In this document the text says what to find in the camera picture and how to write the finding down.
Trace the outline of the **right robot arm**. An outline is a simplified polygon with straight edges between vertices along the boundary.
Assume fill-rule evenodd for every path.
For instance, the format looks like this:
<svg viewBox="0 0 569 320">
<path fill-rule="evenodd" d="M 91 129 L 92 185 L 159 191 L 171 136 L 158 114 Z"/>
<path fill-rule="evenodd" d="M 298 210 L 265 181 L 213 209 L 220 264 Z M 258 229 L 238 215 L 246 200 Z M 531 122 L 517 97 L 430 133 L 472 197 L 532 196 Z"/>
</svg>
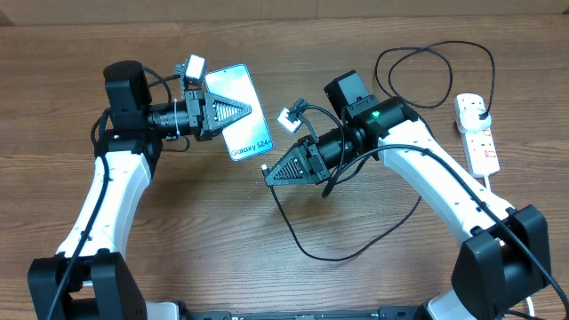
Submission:
<svg viewBox="0 0 569 320">
<path fill-rule="evenodd" d="M 397 172 L 441 218 L 460 252 L 449 291 L 417 307 L 382 307 L 382 319 L 497 319 L 552 283 L 548 226 L 533 206 L 515 208 L 466 172 L 398 98 L 378 101 L 356 71 L 325 94 L 336 127 L 298 140 L 262 173 L 270 187 L 334 183 L 367 157 Z"/>
</svg>

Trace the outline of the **Samsung Galaxy smartphone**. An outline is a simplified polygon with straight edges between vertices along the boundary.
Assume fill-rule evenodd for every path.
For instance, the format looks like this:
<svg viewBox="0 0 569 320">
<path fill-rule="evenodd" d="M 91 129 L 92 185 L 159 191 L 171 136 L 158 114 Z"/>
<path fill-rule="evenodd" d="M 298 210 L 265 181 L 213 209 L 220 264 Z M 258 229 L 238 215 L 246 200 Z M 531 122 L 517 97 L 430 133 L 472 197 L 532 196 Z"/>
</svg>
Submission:
<svg viewBox="0 0 569 320">
<path fill-rule="evenodd" d="M 242 161 L 270 151 L 274 147 L 260 100 L 245 64 L 209 72 L 205 76 L 209 93 L 231 102 L 214 102 L 216 120 L 230 125 L 222 129 L 229 157 Z"/>
</svg>

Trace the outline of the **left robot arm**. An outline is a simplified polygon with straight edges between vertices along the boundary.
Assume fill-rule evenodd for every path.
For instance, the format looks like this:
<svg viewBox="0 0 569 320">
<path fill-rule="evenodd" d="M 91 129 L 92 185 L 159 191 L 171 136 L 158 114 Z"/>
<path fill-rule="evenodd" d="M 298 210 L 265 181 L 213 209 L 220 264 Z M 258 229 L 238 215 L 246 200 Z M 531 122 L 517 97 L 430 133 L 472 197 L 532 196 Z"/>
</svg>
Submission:
<svg viewBox="0 0 569 320">
<path fill-rule="evenodd" d="M 28 288 L 40 319 L 189 319 L 184 303 L 145 301 L 124 256 L 138 203 L 165 140 L 211 140 L 252 106 L 202 88 L 204 59 L 177 66 L 182 99 L 155 105 L 150 68 L 124 60 L 103 71 L 109 106 L 93 124 L 94 174 L 76 223 L 50 258 L 33 260 Z"/>
</svg>

